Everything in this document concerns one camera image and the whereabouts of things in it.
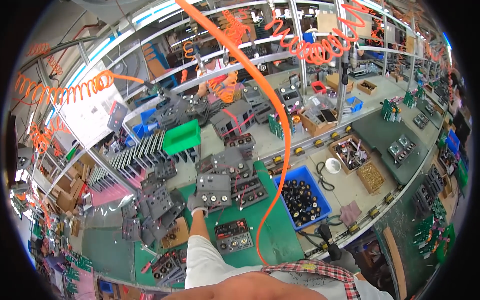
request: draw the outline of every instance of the metal rail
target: metal rail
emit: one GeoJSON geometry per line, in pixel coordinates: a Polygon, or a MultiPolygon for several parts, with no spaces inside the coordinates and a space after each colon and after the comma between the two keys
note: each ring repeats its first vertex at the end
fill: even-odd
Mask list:
{"type": "Polygon", "coordinates": [[[26,62],[23,66],[20,67],[19,72],[20,73],[25,72],[26,70],[33,67],[33,65],[35,65],[37,61],[39,61],[41,59],[44,59],[44,58],[46,58],[46,57],[48,57],[52,54],[55,54],[55,53],[60,52],[62,50],[65,50],[65,49],[68,49],[70,47],[76,46],[80,43],[86,43],[86,42],[94,41],[98,38],[99,38],[98,36],[87,36],[87,37],[78,38],[76,40],[69,41],[69,42],[62,43],[60,45],[54,46],[50,49],[49,53],[37,55],[37,56],[33,57],[31,60],[29,60],[28,62],[26,62]]]}

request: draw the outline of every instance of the forearm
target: forearm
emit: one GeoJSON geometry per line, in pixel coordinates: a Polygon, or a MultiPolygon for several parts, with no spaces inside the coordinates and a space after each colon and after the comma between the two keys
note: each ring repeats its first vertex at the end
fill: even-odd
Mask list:
{"type": "Polygon", "coordinates": [[[190,236],[199,235],[210,241],[208,235],[207,224],[205,223],[204,212],[202,210],[193,213],[192,228],[190,229],[190,236]]]}

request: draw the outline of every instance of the sticker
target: sticker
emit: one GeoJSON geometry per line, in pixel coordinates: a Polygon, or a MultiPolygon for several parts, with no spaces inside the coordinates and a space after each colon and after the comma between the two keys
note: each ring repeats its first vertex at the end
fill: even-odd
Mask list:
{"type": "Polygon", "coordinates": [[[305,270],[315,270],[317,268],[314,264],[304,264],[301,267],[305,270]]]}

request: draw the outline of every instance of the green anti-static mat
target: green anti-static mat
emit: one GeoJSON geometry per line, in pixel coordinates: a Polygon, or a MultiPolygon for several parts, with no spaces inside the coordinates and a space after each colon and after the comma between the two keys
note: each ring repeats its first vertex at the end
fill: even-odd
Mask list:
{"type": "MultiPolygon", "coordinates": [[[[219,217],[219,224],[245,218],[248,226],[253,227],[253,230],[250,230],[250,234],[252,236],[253,243],[256,243],[258,226],[260,225],[260,221],[265,215],[268,207],[272,203],[277,190],[263,163],[258,161],[255,162],[254,166],[257,170],[259,170],[258,176],[270,197],[260,203],[247,207],[242,211],[238,209],[235,203],[232,207],[225,209],[223,213],[221,213],[221,211],[217,211],[210,214],[205,221],[210,234],[210,240],[215,247],[216,240],[214,228],[215,223],[219,220],[219,217]]],[[[195,185],[193,184],[181,188],[180,191],[182,192],[185,200],[187,200],[189,195],[195,191],[195,185]]],[[[192,216],[188,211],[185,211],[184,215],[190,227],[192,225],[192,216]]],[[[146,274],[142,274],[141,269],[153,257],[151,254],[141,250],[140,243],[137,244],[138,245],[135,245],[135,273],[137,282],[142,285],[152,286],[155,284],[152,271],[149,270],[146,274]]],[[[186,247],[187,245],[184,244],[177,249],[185,249],[186,247]]],[[[295,262],[305,258],[303,250],[297,239],[297,235],[293,230],[288,218],[287,212],[281,203],[281,199],[279,199],[275,204],[262,228],[262,233],[260,235],[260,252],[262,253],[265,261],[270,265],[281,264],[285,262],[295,262]]],[[[263,264],[257,254],[256,244],[255,247],[225,255],[223,258],[227,264],[236,268],[263,264]]],[[[182,288],[183,284],[176,284],[173,287],[182,288]]]]}

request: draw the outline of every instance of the white sleeve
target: white sleeve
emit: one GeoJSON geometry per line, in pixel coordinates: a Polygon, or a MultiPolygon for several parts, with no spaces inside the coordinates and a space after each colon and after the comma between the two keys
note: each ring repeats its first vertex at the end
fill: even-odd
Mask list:
{"type": "Polygon", "coordinates": [[[355,279],[355,285],[360,293],[360,298],[368,300],[393,300],[388,292],[382,292],[368,281],[355,279]]]}
{"type": "Polygon", "coordinates": [[[225,263],[218,250],[206,238],[194,235],[188,239],[185,288],[217,284],[225,279],[226,273],[235,269],[225,263]]]}

